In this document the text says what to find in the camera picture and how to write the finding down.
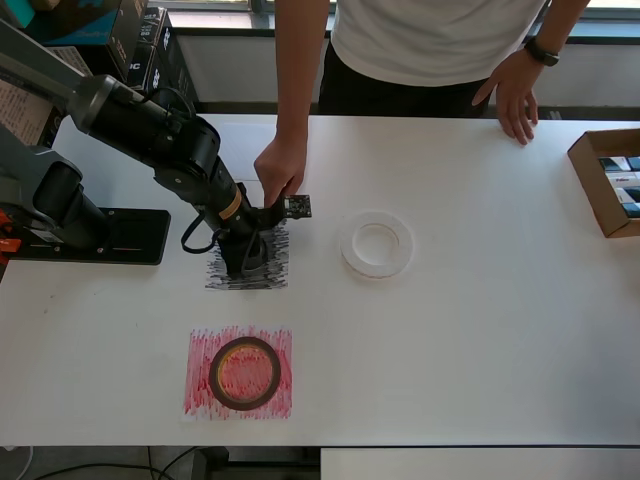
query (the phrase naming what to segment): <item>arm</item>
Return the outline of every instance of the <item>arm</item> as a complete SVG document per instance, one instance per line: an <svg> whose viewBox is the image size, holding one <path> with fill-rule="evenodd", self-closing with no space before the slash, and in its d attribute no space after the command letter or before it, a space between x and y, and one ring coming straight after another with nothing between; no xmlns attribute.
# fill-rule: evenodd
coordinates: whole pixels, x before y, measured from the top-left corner
<svg viewBox="0 0 640 480"><path fill-rule="evenodd" d="M278 122L276 136L255 162L270 206L294 194L304 179L309 108L329 15L329 0L276 0Z"/></svg>
<svg viewBox="0 0 640 480"><path fill-rule="evenodd" d="M588 3L589 0L553 0L536 36L538 47L558 53ZM543 68L525 50L519 50L498 65L472 102L477 105L497 87L498 119L502 129L522 145L533 140L529 120L538 123L538 104L532 89ZM525 105L529 106L529 117Z"/></svg>
<svg viewBox="0 0 640 480"><path fill-rule="evenodd" d="M536 35L538 46L547 52L559 53L588 3L589 0L551 2L542 27Z"/></svg>

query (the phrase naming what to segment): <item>window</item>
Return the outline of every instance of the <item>window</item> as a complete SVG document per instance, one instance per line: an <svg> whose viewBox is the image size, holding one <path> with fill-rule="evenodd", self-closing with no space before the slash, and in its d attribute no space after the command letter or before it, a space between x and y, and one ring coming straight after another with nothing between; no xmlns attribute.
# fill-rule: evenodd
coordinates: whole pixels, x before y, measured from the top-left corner
<svg viewBox="0 0 640 480"><path fill-rule="evenodd" d="M591 0L589 8L638 8L640 0Z"/></svg>
<svg viewBox="0 0 640 480"><path fill-rule="evenodd" d="M334 10L337 0L330 1ZM151 2L183 10L241 10L255 13L273 12L274 4L274 0L151 0ZM640 0L591 0L585 12L585 18L640 20Z"/></svg>
<svg viewBox="0 0 640 480"><path fill-rule="evenodd" d="M587 20L640 20L640 0L591 0Z"/></svg>

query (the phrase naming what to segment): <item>black pants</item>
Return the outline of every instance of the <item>black pants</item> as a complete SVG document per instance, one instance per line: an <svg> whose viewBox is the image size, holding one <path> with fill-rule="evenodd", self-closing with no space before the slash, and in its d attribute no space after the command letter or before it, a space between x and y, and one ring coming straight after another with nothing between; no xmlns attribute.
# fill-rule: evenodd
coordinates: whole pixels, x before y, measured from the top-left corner
<svg viewBox="0 0 640 480"><path fill-rule="evenodd" d="M485 80L445 87L412 87L374 80L347 67L331 43L324 59L320 87L320 115L379 117L478 118L489 99L473 107L471 101Z"/></svg>

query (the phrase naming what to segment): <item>hand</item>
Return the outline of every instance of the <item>hand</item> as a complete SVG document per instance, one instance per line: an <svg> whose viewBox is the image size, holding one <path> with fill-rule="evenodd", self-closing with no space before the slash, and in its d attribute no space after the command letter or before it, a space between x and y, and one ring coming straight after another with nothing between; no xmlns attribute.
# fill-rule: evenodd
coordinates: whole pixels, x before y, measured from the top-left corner
<svg viewBox="0 0 640 480"><path fill-rule="evenodd" d="M538 102L532 88L543 68L544 65L531 58L526 50L512 53L480 87L472 105L482 102L497 87L496 106L500 125L509 137L526 145L533 140L533 128L529 120L534 125L538 123ZM529 106L528 117L525 104Z"/></svg>
<svg viewBox="0 0 640 480"><path fill-rule="evenodd" d="M276 134L253 164L264 190L265 207L273 205L281 193L294 195L298 191L306 164L306 135L285 138Z"/></svg>

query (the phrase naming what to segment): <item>black scribbled paper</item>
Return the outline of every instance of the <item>black scribbled paper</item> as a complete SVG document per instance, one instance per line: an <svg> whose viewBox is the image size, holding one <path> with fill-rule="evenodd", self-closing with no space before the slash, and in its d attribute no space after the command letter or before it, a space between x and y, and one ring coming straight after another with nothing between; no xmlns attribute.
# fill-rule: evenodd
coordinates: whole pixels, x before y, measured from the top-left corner
<svg viewBox="0 0 640 480"><path fill-rule="evenodd" d="M244 277L232 279L218 245L209 254L206 288L212 290L273 290L285 288L289 276L289 232L284 225L260 232L269 261Z"/></svg>

